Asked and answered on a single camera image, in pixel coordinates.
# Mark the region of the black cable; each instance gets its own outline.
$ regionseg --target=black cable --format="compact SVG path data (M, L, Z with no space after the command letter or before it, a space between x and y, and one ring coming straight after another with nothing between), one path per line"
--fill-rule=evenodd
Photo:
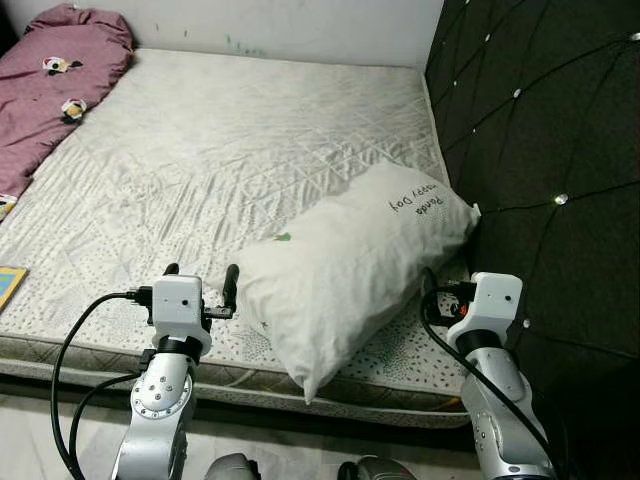
M75 466L71 455L69 455L69 451L64 444L64 439L62 438L62 430L60 428L60 417L58 413L58 383L60 382L60 368L62 366L62 360L64 359L64 354L69 348L71 344L71 340L78 332L82 324L85 320L91 315L91 313L98 308L98 306L107 300L111 300L113 298L130 298L130 295L126 293L110 293L108 295L104 295L89 305L89 308L85 310L85 312L80 316L78 321L75 323L67 337L64 339L62 343L62 347L60 348L60 352L58 353L58 357L56 358L56 362L53 366L53 375L51 376L51 405L50 405L50 413L51 413L51 428L53 430L53 439L56 443L56 448L58 449L58 453L62 458L67 470L71 473L75 480L84 480L84 476L82 472Z
M80 417L82 417L82 412L84 408L89 403L89 400L99 393L101 390L104 390L107 387L115 385L117 383L128 382L130 380L134 380L140 376L139 373L131 373L129 375L122 375L121 377L112 378L110 380L104 381L99 385L96 385L91 390L87 392L87 394L82 398L82 401L76 407L76 411L73 414L73 421L71 422L71 432L69 434L69 456L74 463L74 466L80 471L80 463L78 462L78 455L76 453L76 440L78 438L78 425L80 424Z
M536 441L540 444L545 454L551 461L553 469L556 471L556 475L559 478L567 478L566 473L563 469L560 468L558 461L556 460L553 452L551 451L551 446L549 442L544 438L544 436L540 433L540 431L531 423L531 421L527 418L527 416L522 413L522 411L517 407L515 403L513 403L502 391L491 381L489 380L480 370L478 370L471 362L469 362L466 358L464 358L461 354L459 354L455 349L450 347L444 340L442 340L436 332L431 328L429 319L427 318L426 309L430 301L432 299L437 299L438 292L449 292L446 288L434 288L427 295L425 295L420 302L420 312L418 314L418 318L422 323L422 326L427 331L427 334L436 342L445 352L451 355L458 363L460 363L463 367L465 367L469 373L471 373L474 377L476 377L487 389L493 393L498 400L500 400L505 407L507 407L511 413L525 426L525 428L533 435Z

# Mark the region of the yellow book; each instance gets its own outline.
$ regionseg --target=yellow book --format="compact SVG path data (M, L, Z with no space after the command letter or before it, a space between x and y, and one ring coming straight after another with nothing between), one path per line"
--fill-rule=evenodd
M0 267L0 312L27 276L26 268Z

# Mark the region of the bed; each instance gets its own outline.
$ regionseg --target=bed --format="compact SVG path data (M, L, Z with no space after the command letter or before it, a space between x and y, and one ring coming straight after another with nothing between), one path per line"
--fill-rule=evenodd
M0 315L0 373L48 379L57 347L98 296L148 284L167 264L220 302L228 257L273 235L382 159L447 182L415 70L138 49L129 71L36 171L0 225L0 264L30 272ZM464 278L453 261L441 277ZM214 321L201 399L398 426L467 421L462 375L417 321L417 300L307 406L268 342ZM135 370L143 309L105 307L80 330L63 381Z

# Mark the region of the cartoon print on blanket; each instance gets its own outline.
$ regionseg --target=cartoon print on blanket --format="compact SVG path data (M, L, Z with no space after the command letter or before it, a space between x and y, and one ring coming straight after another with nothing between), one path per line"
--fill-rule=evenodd
M62 104L62 121L64 123L77 123L87 111L87 102L81 98L70 98Z
M80 60L74 60L73 62L67 62L64 58L60 57L48 57L42 61L42 68L47 71L49 75L55 75L56 73L67 73L69 68L82 67Z
M13 209L16 201L18 201L16 197L11 195L2 195L0 193L0 222L2 222L4 217L9 215L9 212Z

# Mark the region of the pillowcase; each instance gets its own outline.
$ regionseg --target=pillowcase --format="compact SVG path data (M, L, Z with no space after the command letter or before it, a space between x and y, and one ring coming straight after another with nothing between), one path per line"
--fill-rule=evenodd
M241 318L271 342L309 403L465 243L480 213L390 162L320 200L272 240L235 255Z

